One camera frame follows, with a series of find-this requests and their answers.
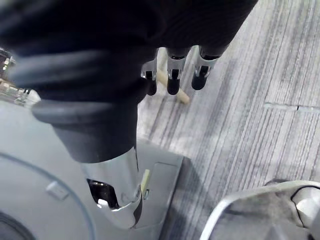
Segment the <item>gray plastic base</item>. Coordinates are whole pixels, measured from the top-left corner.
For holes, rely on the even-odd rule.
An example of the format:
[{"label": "gray plastic base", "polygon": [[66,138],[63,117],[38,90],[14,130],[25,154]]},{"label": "gray plastic base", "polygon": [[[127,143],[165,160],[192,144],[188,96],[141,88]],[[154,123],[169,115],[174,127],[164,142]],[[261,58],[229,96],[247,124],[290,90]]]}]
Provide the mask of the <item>gray plastic base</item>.
[{"label": "gray plastic base", "polygon": [[0,212],[40,240],[157,240],[183,157],[142,142],[137,154],[141,177],[151,171],[149,194],[136,227],[121,230],[96,206],[80,164],[52,127],[0,101]]}]

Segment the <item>striped carpet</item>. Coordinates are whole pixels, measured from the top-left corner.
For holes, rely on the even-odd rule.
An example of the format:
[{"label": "striped carpet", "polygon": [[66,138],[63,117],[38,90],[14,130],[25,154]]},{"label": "striped carpet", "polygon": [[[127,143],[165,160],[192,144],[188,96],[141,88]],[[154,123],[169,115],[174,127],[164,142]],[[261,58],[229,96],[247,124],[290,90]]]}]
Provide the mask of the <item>striped carpet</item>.
[{"label": "striped carpet", "polygon": [[182,76],[189,105],[161,85],[139,105],[138,137],[190,158],[163,240],[199,239],[230,192],[320,181],[320,1],[260,0],[199,92],[195,53]]}]

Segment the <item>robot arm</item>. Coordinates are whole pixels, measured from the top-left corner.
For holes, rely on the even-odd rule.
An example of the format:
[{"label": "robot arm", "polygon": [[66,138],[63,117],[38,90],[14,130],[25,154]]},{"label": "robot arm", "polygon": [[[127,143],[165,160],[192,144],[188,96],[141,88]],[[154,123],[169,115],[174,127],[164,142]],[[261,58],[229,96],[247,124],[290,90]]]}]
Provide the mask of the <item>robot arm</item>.
[{"label": "robot arm", "polygon": [[168,49],[175,94],[190,47],[202,46],[192,81],[199,90],[256,1],[0,3],[0,44],[17,61],[11,79],[38,92],[33,114],[80,162],[93,199],[116,226],[131,228],[141,215],[137,105],[155,94],[157,48]]}]

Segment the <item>gray carpet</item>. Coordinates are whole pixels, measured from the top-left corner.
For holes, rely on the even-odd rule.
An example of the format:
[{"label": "gray carpet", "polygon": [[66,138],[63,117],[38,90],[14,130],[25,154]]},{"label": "gray carpet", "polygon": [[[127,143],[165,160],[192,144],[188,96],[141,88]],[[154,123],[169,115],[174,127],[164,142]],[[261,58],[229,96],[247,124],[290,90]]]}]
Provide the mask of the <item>gray carpet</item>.
[{"label": "gray carpet", "polygon": [[163,240],[196,240],[230,192],[273,178],[320,181],[320,1],[260,0],[218,60],[179,103],[158,85],[139,105],[138,136],[188,158]]}]

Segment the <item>wooden stick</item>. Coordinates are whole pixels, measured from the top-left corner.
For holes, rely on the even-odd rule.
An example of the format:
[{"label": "wooden stick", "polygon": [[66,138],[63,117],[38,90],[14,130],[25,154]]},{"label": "wooden stick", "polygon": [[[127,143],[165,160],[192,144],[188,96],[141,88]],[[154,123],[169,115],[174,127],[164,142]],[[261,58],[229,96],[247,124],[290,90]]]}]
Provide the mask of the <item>wooden stick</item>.
[{"label": "wooden stick", "polygon": [[[167,88],[168,75],[165,74],[160,69],[158,69],[156,72],[156,80],[162,83],[165,86],[165,88]],[[176,97],[184,104],[188,104],[190,102],[190,97],[181,88],[179,88],[179,91],[176,94]]]}]

